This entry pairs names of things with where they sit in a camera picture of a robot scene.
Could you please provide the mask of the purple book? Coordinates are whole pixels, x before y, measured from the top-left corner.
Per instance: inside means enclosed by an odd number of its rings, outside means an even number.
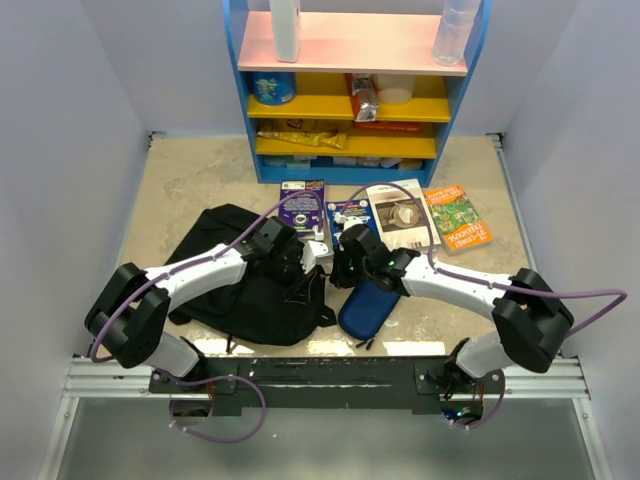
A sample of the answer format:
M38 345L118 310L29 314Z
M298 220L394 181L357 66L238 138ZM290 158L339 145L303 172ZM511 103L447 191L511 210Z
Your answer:
M284 180L280 184L280 199L295 192L299 196L287 200L278 210L279 219L297 232L298 239L321 242L327 252L319 257L318 263L328 265L333 258L333 249L326 235L325 181L320 180Z

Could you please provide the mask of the blue comic book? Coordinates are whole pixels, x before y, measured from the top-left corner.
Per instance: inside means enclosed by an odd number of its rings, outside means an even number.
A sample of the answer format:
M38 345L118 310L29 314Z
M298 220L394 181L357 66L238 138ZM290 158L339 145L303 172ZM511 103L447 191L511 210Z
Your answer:
M340 236L346 227L347 220L351 218L357 219L359 223L368 226L376 236L379 236L371 203L368 199L356 199L349 202L328 201L325 203L325 210L332 247L338 247Z

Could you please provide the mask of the black backpack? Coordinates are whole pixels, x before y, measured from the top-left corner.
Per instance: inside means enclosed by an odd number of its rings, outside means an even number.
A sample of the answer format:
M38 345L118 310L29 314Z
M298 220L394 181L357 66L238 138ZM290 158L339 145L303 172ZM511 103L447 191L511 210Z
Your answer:
M235 240L258 215L233 204L204 210L167 262L202 254ZM247 268L242 280L208 291L169 314L175 325L198 321L228 337L257 344L292 346L318 327L337 323L325 304L326 273L321 266L293 285L283 285Z

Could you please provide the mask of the orange treehouse book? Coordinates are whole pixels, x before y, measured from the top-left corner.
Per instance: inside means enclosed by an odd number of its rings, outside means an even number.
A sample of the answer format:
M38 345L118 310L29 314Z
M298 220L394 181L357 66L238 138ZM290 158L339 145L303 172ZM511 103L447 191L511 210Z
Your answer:
M459 185L426 190L426 203L441 245L449 255L490 244L493 236L465 189Z

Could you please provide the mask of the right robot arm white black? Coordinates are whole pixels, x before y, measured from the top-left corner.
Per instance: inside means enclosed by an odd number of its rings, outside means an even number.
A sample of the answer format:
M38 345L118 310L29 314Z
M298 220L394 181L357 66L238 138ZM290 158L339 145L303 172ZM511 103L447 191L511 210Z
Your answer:
M494 332L460 341L435 376L459 393L511 365L547 372L574 324L568 308L533 270L509 276L449 266L417 250L390 250L366 225L341 234L330 281L339 288L369 281L382 291L435 299L492 321Z

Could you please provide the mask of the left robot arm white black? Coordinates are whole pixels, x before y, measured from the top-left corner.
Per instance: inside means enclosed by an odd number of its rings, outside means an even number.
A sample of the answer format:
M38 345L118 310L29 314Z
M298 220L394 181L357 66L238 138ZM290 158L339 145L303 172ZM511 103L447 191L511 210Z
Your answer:
M164 331L169 313L209 291L239 283L261 261L283 259L308 274L324 250L315 241L301 244L295 232L270 218L229 245L218 244L183 261L147 270L123 265L85 320L94 336L90 358L95 363L114 359L123 368L148 365L165 372L183 391L196 392L206 383L207 368L196 348Z

